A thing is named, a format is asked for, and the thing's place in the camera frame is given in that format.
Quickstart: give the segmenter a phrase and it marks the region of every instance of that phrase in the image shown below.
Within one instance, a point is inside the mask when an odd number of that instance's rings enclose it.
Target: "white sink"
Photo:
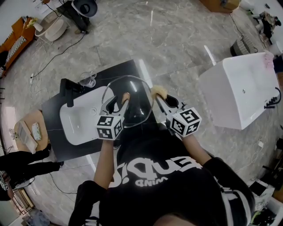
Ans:
[[[71,108],[67,107],[67,104],[61,107],[61,123],[71,144],[79,145],[98,138],[95,123],[101,110],[101,98],[105,89],[106,87],[99,87],[74,99],[74,106]],[[104,101],[113,96],[113,91],[108,88]]]

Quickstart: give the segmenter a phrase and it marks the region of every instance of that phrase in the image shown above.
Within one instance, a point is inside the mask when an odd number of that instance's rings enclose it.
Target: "person's leg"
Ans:
[[[283,58],[279,56],[273,60],[275,73],[283,72]]]
[[[60,169],[60,162],[40,162],[35,164],[26,165],[21,171],[11,172],[10,185],[12,188],[15,186],[35,177],[44,175]]]
[[[259,24],[256,25],[256,29],[259,31],[259,33],[261,33],[262,29],[264,28],[263,23],[261,22],[261,20],[259,21]]]
[[[43,160],[49,156],[49,152],[51,150],[51,144],[49,143],[45,149],[42,151],[37,151],[34,154],[30,153],[29,156],[25,159],[26,164],[30,164],[35,161]]]
[[[89,21],[89,18],[81,16],[72,7],[71,3],[71,1],[65,2],[65,4],[57,8],[58,12],[62,13],[65,17],[72,20],[80,30],[87,31],[87,21]]]

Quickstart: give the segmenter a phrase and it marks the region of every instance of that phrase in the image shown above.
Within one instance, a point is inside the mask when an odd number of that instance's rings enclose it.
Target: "white wall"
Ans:
[[[254,2],[254,14],[260,14],[263,11],[266,11],[272,16],[278,16],[279,20],[282,23],[282,26],[277,26],[274,29],[274,34],[271,38],[271,41],[273,43],[279,41],[281,46],[283,46],[283,7],[278,3],[277,0],[256,0]],[[267,9],[265,7],[265,4],[268,4],[270,9]]]
[[[49,3],[52,9],[55,9],[52,3]],[[31,0],[6,0],[0,6],[0,45],[6,40],[12,32],[13,25],[21,16],[44,18],[51,10],[48,9],[40,14],[32,5]]]

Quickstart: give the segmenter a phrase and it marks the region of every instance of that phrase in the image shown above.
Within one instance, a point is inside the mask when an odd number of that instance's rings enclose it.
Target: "black countertop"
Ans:
[[[122,64],[118,64],[116,66],[113,66],[102,72],[97,73],[96,85],[93,88],[86,87],[85,90],[80,94],[74,93],[74,98],[82,96],[99,87],[107,86],[110,81],[118,77],[121,77],[123,75],[133,75],[140,78],[135,62],[133,60],[127,61]],[[125,80],[134,81],[135,79],[125,78]],[[130,83],[125,82],[125,80],[124,79],[118,80],[117,82],[113,83],[113,85],[111,85],[111,89],[114,95],[118,96],[117,104],[119,108],[121,108],[123,93],[129,92],[129,90],[133,89],[132,87],[128,87]],[[138,91],[134,90],[130,92],[131,95],[130,104],[134,104],[135,107],[131,108],[132,109],[131,111],[127,111],[127,115],[125,115],[125,121],[124,121],[127,123],[131,123],[131,122],[137,123],[143,120],[144,114],[146,112],[149,112],[151,105],[150,100],[146,95],[146,90],[144,86],[141,83],[136,84],[136,86],[138,86]],[[69,143],[69,141],[65,136],[59,115],[60,108],[65,103],[66,103],[65,97],[62,97],[60,94],[57,94],[42,104],[42,113],[44,117],[44,122],[57,160],[61,162],[100,151],[102,144],[102,140],[100,139],[92,140],[80,145],[72,145],[71,143]],[[148,120],[146,121],[146,124],[147,123],[148,124],[156,123],[153,113],[150,114]]]

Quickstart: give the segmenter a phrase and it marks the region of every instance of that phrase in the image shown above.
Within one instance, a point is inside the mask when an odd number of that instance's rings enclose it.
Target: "gray tile floor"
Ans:
[[[97,3],[99,10],[92,19],[90,34],[56,57],[41,73],[41,82],[35,91],[43,90],[30,97],[31,74],[82,37],[74,34],[75,27],[67,30],[52,46],[41,47],[40,41],[33,42],[1,80],[1,87],[6,88],[1,106],[6,147],[13,144],[9,128],[57,94],[62,78],[78,81],[82,72],[99,72],[126,60],[142,59],[153,84],[181,96],[201,114],[203,122],[195,135],[205,149],[224,159],[235,171],[241,169],[238,174],[244,180],[261,173],[262,165],[268,164],[275,155],[275,141],[282,135],[279,129],[282,114],[279,116],[276,109],[267,110],[242,131],[215,127],[199,89],[199,76],[213,66],[213,61],[230,57],[229,48],[240,36],[229,14],[211,13],[198,0],[171,0],[170,3],[166,0],[97,0]],[[238,29],[263,51],[246,12],[239,8],[232,16]],[[163,119],[157,109],[155,114],[159,120]],[[264,143],[261,151],[254,145],[259,140]],[[256,151],[260,151],[257,161],[246,166]],[[99,153],[95,153],[66,161],[59,172],[52,173],[57,186],[67,193],[76,192],[79,184],[93,179],[98,156]],[[68,224],[74,194],[58,191],[49,174],[36,177],[26,190],[36,207],[52,222]]]

